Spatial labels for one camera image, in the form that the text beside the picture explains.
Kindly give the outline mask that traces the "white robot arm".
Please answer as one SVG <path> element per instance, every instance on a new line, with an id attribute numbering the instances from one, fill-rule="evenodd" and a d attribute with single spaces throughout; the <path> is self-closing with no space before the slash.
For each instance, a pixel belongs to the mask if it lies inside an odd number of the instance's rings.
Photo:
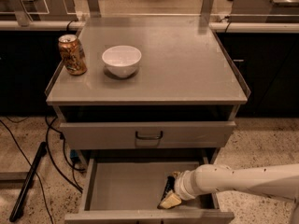
<path id="1" fill-rule="evenodd" d="M 294 203 L 289 224 L 299 224 L 299 164 L 249 169 L 204 164 L 167 178 L 158 207 L 171 209 L 197 196 L 235 190 Z"/>

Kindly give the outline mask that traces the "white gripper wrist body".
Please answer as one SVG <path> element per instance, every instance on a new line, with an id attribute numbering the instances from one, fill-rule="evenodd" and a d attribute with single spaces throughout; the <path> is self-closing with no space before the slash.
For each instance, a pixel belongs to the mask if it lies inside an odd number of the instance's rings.
<path id="1" fill-rule="evenodd" d="M 180 172 L 175 178 L 175 193 L 184 201 L 193 200 L 200 194 L 195 181 L 195 171 Z"/>

